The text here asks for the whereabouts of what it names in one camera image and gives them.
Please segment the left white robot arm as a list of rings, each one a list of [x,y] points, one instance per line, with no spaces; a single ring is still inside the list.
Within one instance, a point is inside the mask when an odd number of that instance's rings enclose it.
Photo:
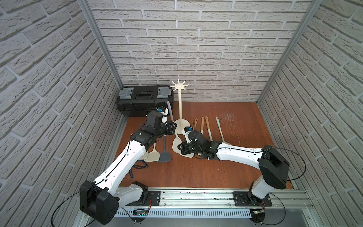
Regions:
[[[130,140],[118,158],[94,181],[85,181],[80,186],[80,210],[106,225],[116,212],[132,203],[144,204],[147,186],[134,182],[121,192],[116,192],[121,181],[134,164],[163,136],[173,135],[177,124],[168,121],[169,110],[160,107],[147,115],[146,122],[131,135]]]

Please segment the grey spatula mint handle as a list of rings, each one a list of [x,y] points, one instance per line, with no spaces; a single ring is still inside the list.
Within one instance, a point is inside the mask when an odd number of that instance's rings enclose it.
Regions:
[[[157,163],[166,163],[171,161],[171,154],[166,150],[166,136],[164,136],[163,151],[160,153]]]

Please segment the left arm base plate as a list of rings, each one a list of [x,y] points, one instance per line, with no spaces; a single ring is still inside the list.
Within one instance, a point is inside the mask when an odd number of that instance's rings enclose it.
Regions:
[[[142,206],[159,206],[161,198],[160,191],[147,191],[142,196]]]

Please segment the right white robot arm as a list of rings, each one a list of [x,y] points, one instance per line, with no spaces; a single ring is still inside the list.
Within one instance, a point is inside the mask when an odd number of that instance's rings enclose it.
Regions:
[[[261,171],[261,176],[252,183],[249,190],[251,197],[264,199],[274,189],[286,189],[289,162],[275,147],[264,148],[237,147],[221,141],[209,141],[201,132],[186,131],[185,142],[178,145],[183,155],[194,154],[202,159],[233,161],[254,167]]]

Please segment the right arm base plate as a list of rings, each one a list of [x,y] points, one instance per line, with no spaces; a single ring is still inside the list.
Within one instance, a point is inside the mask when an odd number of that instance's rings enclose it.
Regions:
[[[247,191],[235,191],[232,192],[233,201],[236,207],[271,207],[272,202],[269,195],[266,195],[265,198],[260,199],[250,192]]]

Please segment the cream scoop mint handle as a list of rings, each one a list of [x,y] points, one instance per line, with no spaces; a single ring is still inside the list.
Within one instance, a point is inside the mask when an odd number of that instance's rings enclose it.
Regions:
[[[174,122],[174,118],[173,118],[173,112],[172,112],[172,108],[171,108],[171,104],[169,101],[167,101],[167,105],[168,105],[168,110],[169,110],[169,114],[171,116],[171,120],[172,122]],[[179,138],[178,134],[175,132],[175,139],[173,141],[173,145],[172,145],[172,149],[174,152],[180,154],[183,157],[187,157],[187,158],[193,158],[194,155],[192,153],[187,154],[187,155],[183,155],[181,153],[181,151],[178,149],[178,145],[182,144],[182,140]]]

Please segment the cream slotted spatula mint handle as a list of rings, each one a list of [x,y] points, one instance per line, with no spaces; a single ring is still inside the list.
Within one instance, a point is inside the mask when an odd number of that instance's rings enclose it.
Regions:
[[[143,154],[140,158],[139,158],[139,160],[146,160],[147,159],[147,157],[148,157],[148,152],[146,151],[145,152],[145,154]]]

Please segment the cream spatula wooden handle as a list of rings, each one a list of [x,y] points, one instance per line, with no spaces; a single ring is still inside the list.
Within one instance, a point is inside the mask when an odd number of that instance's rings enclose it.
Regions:
[[[198,118],[196,118],[193,122],[193,125],[192,125],[192,130],[196,130],[196,126],[197,126],[197,123],[198,123]]]
[[[207,130],[208,130],[208,134],[209,134],[209,140],[212,141],[213,138],[212,138],[212,133],[211,133],[211,128],[210,128],[210,123],[209,123],[209,117],[208,116],[205,116],[205,121],[206,121],[206,124],[207,124]]]
[[[204,132],[204,123],[205,123],[205,117],[203,116],[201,118],[201,127],[200,127],[200,133],[202,133],[202,134]]]

